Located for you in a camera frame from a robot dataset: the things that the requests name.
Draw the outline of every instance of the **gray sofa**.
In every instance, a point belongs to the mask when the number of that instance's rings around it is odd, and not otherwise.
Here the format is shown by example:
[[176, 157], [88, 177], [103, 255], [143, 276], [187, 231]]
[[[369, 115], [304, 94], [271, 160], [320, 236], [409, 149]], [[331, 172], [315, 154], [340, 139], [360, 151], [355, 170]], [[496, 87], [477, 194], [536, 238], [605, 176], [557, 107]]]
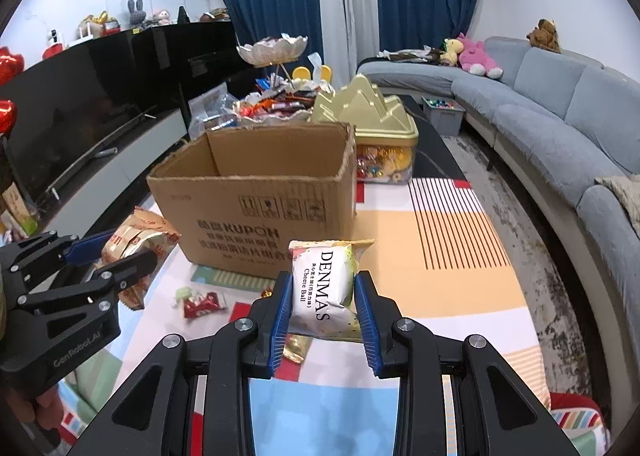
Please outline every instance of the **gray sofa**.
[[640, 173], [640, 85], [582, 55], [493, 37], [500, 81], [460, 69], [369, 62], [386, 93], [453, 97], [543, 211], [580, 277], [602, 338], [612, 430], [640, 399], [640, 239], [596, 177]]

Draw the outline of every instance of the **human hand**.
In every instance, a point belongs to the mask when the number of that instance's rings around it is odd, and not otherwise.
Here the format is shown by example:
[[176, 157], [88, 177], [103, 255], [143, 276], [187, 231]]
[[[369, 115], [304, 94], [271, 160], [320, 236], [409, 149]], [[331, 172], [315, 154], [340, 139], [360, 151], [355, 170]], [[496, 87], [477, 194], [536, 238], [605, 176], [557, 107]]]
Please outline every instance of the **human hand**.
[[4, 397], [19, 422], [38, 422], [44, 430], [54, 429], [62, 422], [64, 411], [58, 395], [58, 386], [53, 386], [37, 397], [35, 407], [15, 389], [6, 389]]

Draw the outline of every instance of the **black television screen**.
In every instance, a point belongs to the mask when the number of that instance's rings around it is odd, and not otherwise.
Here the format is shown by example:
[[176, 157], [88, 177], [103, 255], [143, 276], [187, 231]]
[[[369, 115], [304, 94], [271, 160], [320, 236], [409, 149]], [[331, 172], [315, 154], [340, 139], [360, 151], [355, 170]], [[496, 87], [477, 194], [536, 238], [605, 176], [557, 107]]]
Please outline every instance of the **black television screen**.
[[89, 149], [145, 110], [130, 36], [78, 44], [0, 86], [0, 99], [17, 108], [8, 155], [34, 202]]

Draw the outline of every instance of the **cardboard box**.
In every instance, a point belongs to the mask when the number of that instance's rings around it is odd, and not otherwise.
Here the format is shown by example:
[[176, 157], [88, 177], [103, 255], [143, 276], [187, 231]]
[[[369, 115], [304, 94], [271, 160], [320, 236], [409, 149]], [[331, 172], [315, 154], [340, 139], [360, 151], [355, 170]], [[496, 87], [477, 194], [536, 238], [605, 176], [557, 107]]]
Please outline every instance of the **cardboard box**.
[[353, 126], [316, 123], [208, 132], [147, 177], [196, 264], [257, 275], [291, 269], [293, 239], [350, 239]]

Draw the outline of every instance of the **tablecloth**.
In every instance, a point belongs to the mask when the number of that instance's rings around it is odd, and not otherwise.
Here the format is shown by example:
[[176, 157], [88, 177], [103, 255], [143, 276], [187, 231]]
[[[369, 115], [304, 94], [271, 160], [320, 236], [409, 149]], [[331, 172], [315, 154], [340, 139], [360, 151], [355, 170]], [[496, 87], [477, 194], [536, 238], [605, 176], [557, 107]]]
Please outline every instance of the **tablecloth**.
[[[472, 333], [484, 335], [549, 408], [542, 352], [529, 309], [469, 183], [413, 179], [403, 186], [366, 185], [356, 210], [354, 238], [376, 240], [360, 269], [371, 272], [380, 295], [393, 298], [402, 314], [436, 335], [459, 340]], [[228, 310], [187, 323], [172, 304], [180, 287], [208, 288], [191, 281], [194, 270], [176, 248], [146, 296], [145, 311], [131, 312], [120, 305], [121, 336], [62, 386], [68, 424], [76, 422], [76, 432], [164, 335], [180, 333], [186, 339], [211, 335], [232, 318], [234, 310], [246, 311], [258, 296], [221, 287], [217, 291], [225, 296]], [[263, 283], [254, 279], [248, 286]], [[455, 424], [446, 377], [444, 389], [448, 452], [453, 455]], [[393, 454], [398, 381], [373, 377], [361, 344], [314, 340], [301, 366], [286, 361], [276, 378], [252, 380], [250, 391], [257, 456], [315, 455], [320, 450]], [[204, 386], [199, 386], [196, 413], [202, 413], [203, 406]], [[559, 423], [565, 419], [566, 432], [569, 427], [583, 429], [573, 429], [575, 436], [570, 436], [581, 454], [603, 454], [606, 430], [599, 414], [578, 410], [580, 421], [570, 425], [564, 412], [553, 414]]]

